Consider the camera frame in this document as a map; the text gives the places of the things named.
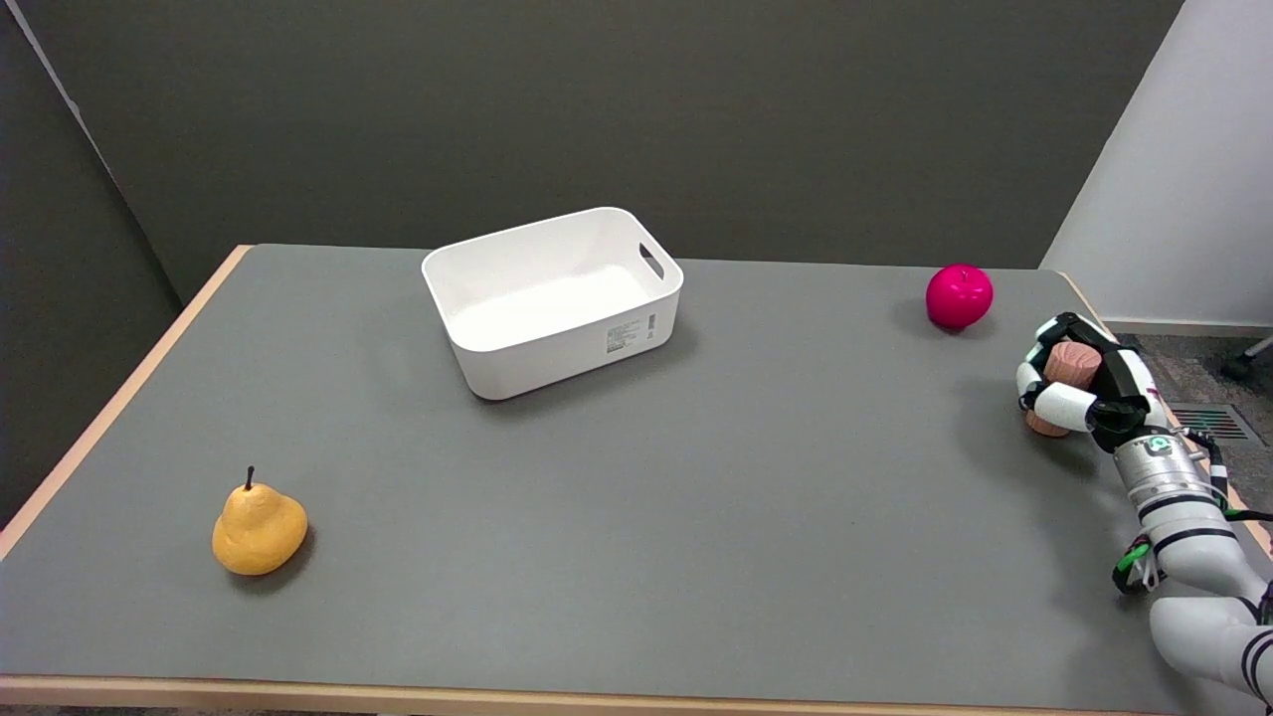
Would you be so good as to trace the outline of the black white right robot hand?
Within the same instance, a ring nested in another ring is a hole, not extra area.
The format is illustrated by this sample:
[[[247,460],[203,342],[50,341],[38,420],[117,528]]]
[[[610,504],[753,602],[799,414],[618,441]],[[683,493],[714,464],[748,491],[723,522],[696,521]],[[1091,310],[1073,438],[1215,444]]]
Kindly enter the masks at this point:
[[[1088,387],[1046,378],[1046,361],[1068,345],[1096,350],[1099,363]],[[1148,434],[1169,434],[1172,422],[1141,353],[1082,313],[1055,313],[1035,331],[1035,344],[1015,371],[1017,403],[1051,426],[1091,434],[1105,454]]]

